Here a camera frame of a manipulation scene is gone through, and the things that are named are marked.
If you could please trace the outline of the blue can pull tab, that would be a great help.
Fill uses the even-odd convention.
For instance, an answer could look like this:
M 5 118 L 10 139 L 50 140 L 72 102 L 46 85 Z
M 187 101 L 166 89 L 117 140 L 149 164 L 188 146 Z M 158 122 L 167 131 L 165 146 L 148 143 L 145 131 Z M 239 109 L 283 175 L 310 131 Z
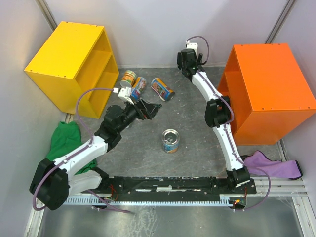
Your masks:
M 162 133 L 163 150 L 169 154 L 178 150 L 180 136 L 174 129 L 167 129 Z

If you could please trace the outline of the orange shelf cabinet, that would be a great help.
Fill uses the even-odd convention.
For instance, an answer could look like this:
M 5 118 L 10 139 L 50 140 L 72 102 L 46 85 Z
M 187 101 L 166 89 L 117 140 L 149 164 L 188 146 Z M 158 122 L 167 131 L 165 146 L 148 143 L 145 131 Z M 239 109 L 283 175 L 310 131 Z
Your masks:
M 238 146 L 273 145 L 315 114 L 316 99 L 286 43 L 234 45 L 218 91 Z

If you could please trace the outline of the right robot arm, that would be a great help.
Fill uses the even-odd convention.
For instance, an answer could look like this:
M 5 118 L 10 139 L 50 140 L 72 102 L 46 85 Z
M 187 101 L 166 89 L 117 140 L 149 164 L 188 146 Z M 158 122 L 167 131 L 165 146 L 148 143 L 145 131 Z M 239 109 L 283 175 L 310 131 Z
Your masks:
M 230 123 L 234 120 L 229 96 L 223 96 L 211 83 L 202 67 L 202 54 L 186 48 L 177 54 L 177 66 L 182 74 L 195 85 L 206 100 L 204 119 L 218 138 L 223 151 L 227 189 L 238 193 L 250 181 L 248 169 L 241 161 L 241 156 L 233 139 Z

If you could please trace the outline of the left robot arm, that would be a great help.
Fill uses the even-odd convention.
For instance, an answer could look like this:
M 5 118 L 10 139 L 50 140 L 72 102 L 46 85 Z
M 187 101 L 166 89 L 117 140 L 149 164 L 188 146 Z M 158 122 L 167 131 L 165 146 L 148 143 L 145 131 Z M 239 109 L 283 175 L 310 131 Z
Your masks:
M 53 161 L 41 160 L 35 171 L 29 191 L 33 194 L 32 205 L 38 211 L 40 200 L 50 210 L 59 208 L 69 195 L 95 189 L 103 193 L 109 188 L 104 172 L 96 169 L 77 174 L 89 162 L 113 149 L 124 131 L 136 119 L 153 119 L 161 104 L 147 103 L 143 99 L 127 102 L 125 108 L 112 105 L 107 108 L 100 128 L 83 145 Z

